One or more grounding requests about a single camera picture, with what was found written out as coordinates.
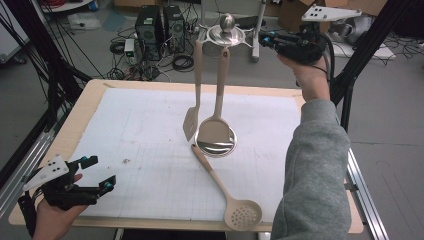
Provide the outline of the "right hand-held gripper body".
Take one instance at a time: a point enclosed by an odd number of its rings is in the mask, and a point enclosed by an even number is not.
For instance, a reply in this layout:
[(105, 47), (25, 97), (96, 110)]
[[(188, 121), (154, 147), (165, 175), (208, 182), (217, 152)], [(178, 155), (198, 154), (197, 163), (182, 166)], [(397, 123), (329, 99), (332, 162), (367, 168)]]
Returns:
[(349, 10), (324, 6), (311, 6), (302, 16), (302, 24), (296, 34), (299, 40), (282, 40), (283, 46), (276, 51), (300, 64), (318, 61), (327, 45), (328, 37), (320, 31), (322, 22), (331, 22), (362, 14), (361, 10)]

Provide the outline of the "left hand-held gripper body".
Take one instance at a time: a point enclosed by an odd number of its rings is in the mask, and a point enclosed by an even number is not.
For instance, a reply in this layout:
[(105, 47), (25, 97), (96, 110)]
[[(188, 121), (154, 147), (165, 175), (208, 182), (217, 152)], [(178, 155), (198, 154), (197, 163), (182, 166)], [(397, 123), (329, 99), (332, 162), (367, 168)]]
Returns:
[(51, 206), (69, 210), (78, 205), (94, 205), (97, 197), (93, 194), (96, 187), (80, 187), (75, 183), (76, 172), (68, 168), (69, 161), (57, 154), (47, 163), (35, 170), (23, 185), (24, 191), (40, 189)]

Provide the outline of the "stainless steel utensil stand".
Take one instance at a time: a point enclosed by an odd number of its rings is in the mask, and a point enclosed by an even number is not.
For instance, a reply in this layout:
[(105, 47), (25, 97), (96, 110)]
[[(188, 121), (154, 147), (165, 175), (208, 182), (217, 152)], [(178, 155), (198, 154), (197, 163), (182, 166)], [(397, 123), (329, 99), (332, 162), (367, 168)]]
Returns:
[(197, 46), (202, 47), (205, 42), (210, 42), (221, 47), (218, 61), (215, 108), (211, 117), (200, 123), (194, 135), (194, 143), (206, 155), (211, 157), (224, 157), (229, 155), (236, 147), (237, 136), (229, 124), (222, 118), (225, 83), (230, 66), (230, 47), (248, 43), (246, 34), (235, 26), (235, 18), (231, 14), (220, 17), (219, 24), (207, 27), (206, 39), (198, 41)]

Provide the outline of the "beige slotted spatula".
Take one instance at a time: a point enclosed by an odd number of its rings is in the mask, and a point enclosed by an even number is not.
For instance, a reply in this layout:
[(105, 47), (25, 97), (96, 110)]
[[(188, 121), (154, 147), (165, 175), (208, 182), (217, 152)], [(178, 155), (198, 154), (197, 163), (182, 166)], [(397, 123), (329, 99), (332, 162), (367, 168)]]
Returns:
[(183, 131), (187, 141), (194, 136), (198, 126), (198, 112), (200, 108), (202, 77), (202, 42), (197, 40), (194, 49), (194, 84), (195, 84), (195, 105), (187, 110)]

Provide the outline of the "beige solid spatula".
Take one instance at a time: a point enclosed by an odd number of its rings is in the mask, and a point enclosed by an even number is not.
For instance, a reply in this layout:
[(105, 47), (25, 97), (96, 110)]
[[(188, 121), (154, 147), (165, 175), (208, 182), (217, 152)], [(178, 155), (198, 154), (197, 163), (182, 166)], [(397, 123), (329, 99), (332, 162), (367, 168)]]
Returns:
[(228, 142), (230, 139), (230, 127), (221, 117), (225, 82), (229, 70), (230, 51), (223, 48), (220, 53), (217, 70), (216, 99), (213, 115), (205, 119), (198, 131), (197, 142), (208, 144)]

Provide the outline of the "beige skimmer spoon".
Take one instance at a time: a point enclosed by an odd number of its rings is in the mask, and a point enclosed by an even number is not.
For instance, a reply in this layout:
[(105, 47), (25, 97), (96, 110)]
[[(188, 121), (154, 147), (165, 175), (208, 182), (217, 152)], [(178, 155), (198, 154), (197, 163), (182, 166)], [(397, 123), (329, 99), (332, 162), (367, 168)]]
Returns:
[(252, 230), (262, 219), (261, 207), (252, 200), (233, 198), (209, 164), (203, 152), (195, 144), (191, 145), (191, 150), (226, 199), (226, 209), (224, 212), (224, 222), (226, 225), (234, 231)]

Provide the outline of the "person's left hand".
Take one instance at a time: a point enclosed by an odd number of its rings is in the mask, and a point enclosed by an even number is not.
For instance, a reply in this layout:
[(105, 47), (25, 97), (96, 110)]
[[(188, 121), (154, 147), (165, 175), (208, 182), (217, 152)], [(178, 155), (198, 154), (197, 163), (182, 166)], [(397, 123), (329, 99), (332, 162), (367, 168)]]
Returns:
[(37, 206), (36, 228), (32, 240), (60, 240), (87, 208), (87, 205), (79, 205), (62, 210), (50, 206), (45, 199), (41, 200)]

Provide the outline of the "person's right hand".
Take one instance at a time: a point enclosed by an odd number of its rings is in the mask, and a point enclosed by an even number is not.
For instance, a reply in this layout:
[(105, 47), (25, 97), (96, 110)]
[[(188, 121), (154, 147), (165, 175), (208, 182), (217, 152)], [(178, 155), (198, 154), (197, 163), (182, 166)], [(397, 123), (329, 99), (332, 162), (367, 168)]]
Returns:
[(278, 55), (277, 58), (292, 69), (306, 102), (317, 99), (330, 99), (330, 91), (327, 83), (327, 69), (323, 57), (314, 65), (298, 64), (282, 55)]

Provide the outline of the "large open cardboard box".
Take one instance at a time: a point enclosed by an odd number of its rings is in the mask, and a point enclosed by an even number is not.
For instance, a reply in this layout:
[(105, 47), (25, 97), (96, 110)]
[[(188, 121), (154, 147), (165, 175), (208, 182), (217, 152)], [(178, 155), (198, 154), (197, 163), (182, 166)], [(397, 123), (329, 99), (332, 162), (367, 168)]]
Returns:
[(348, 0), (282, 0), (278, 15), (279, 25), (287, 31), (298, 32), (302, 16), (312, 5), (324, 7), (342, 7)]

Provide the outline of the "grey and black device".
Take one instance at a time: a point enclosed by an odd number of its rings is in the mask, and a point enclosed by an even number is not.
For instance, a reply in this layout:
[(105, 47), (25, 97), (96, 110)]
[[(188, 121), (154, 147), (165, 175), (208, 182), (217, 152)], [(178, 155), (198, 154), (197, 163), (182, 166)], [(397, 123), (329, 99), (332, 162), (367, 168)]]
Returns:
[(355, 46), (362, 40), (374, 21), (375, 18), (368, 15), (341, 19), (332, 22), (328, 32), (337, 39)]

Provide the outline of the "white grid mat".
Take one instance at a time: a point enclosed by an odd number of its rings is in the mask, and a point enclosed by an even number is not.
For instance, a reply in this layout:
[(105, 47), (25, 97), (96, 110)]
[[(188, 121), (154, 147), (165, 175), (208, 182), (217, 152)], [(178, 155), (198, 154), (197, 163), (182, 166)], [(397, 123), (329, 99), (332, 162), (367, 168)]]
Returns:
[[(249, 199), (270, 224), (282, 196), (286, 149), (300, 120), (297, 93), (231, 87), (223, 117), (235, 131), (235, 149), (209, 162), (229, 193)], [(136, 221), (155, 228), (222, 224), (226, 201), (191, 150), (182, 123), (191, 91), (110, 88), (77, 139), (74, 158), (95, 155), (82, 186), (114, 176), (114, 190), (88, 217)]]

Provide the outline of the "white flat board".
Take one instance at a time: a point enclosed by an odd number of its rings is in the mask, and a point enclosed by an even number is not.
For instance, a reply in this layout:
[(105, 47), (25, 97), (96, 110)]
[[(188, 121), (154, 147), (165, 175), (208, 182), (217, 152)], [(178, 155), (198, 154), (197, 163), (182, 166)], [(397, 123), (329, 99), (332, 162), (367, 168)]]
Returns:
[[(334, 55), (337, 57), (350, 58), (355, 52), (354, 47), (341, 42), (333, 43)], [(379, 49), (373, 54), (373, 59), (389, 60), (395, 58), (396, 55), (385, 45), (381, 44)]]

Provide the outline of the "white power adapter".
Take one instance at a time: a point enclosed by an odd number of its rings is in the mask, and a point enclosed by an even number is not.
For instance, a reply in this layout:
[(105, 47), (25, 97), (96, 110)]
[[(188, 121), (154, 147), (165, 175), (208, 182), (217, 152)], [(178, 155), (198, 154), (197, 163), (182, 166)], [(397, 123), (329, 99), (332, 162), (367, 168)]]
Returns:
[(135, 56), (135, 40), (134, 39), (126, 39), (124, 45), (124, 53), (127, 57)]

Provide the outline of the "black computer tower with sticker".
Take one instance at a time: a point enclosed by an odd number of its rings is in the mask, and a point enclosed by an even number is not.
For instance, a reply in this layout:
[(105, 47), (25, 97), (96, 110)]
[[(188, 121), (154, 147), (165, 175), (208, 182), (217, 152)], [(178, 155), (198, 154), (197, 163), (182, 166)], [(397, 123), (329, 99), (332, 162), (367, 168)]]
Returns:
[(160, 60), (160, 47), (164, 43), (160, 7), (143, 5), (139, 11), (135, 29), (144, 58), (152, 61)]

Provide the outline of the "clear plastic bag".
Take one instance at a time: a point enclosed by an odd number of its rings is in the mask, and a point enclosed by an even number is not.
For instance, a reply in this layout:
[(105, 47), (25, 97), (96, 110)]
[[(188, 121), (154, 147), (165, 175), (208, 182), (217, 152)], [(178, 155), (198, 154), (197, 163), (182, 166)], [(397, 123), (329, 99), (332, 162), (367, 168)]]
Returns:
[(94, 13), (75, 13), (67, 16), (69, 25), (74, 30), (95, 30), (100, 21)]

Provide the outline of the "white panel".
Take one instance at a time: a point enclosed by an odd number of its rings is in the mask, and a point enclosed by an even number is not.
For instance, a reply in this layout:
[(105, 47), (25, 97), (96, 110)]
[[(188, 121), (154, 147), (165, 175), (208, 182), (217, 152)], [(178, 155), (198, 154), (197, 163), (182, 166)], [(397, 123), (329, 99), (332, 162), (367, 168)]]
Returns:
[(10, 12), (7, 6), (0, 6), (0, 63), (7, 63), (20, 49), (21, 46), (12, 37), (11, 33), (1, 23), (4, 21), (8, 26), (12, 26), (17, 35), (22, 38), (24, 43), (29, 41), (26, 33), (21, 28), (18, 21)]

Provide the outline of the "round white table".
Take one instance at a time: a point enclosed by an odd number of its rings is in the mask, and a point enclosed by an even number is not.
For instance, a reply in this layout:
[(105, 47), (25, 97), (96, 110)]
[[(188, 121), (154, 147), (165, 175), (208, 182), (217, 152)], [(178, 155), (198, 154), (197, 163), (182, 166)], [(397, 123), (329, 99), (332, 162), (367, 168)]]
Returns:
[(67, 1), (61, 6), (46, 6), (41, 4), (40, 8), (43, 12), (63, 12), (63, 11), (69, 11), (73, 9), (77, 9), (83, 6), (88, 6), (91, 2), (94, 2), (96, 0), (82, 0), (81, 2), (69, 2)]

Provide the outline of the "aluminium rail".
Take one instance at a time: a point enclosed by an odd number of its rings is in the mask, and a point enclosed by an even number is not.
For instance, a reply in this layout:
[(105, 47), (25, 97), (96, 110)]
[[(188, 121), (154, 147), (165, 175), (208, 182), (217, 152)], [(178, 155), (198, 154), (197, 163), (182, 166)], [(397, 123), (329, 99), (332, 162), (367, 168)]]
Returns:
[(0, 180), (0, 219), (16, 203), (22, 193), (25, 177), (40, 164), (54, 138), (53, 131), (42, 131), (25, 139), (23, 146), (12, 156), (12, 163), (8, 165), (7, 179)]
[(363, 227), (372, 240), (389, 240), (386, 228), (374, 204), (368, 185), (363, 177), (352, 149), (348, 151), (348, 165), (345, 184), (352, 183), (358, 190), (351, 192), (352, 202), (355, 204), (357, 214), (352, 215), (352, 226), (357, 229)]

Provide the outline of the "black metal frame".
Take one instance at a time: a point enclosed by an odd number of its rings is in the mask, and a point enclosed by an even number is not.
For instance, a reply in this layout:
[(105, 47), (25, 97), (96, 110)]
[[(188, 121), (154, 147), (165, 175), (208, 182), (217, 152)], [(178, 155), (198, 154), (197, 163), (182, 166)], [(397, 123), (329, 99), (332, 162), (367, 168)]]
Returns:
[(349, 129), (353, 89), (356, 80), (392, 28), (407, 12), (414, 1), (415, 0), (388, 0), (376, 17), (374, 23), (371, 25), (369, 31), (365, 34), (363, 41), (357, 46), (352, 57), (330, 84), (331, 101), (335, 106), (338, 106), (340, 102), (343, 103), (340, 125), (345, 131)]
[(12, 24), (0, 14), (0, 24), (30, 58), (39, 79), (48, 85), (48, 108), (44, 118), (46, 128), (50, 130), (58, 122), (59, 108), (64, 103), (74, 104), (81, 95), (83, 88), (77, 80), (88, 83), (91, 77), (73, 67), (60, 54), (31, 0), (0, 0), (0, 7), (3, 6), (8, 7), (41, 57), (39, 61), (33, 56), (31, 49), (23, 42)]

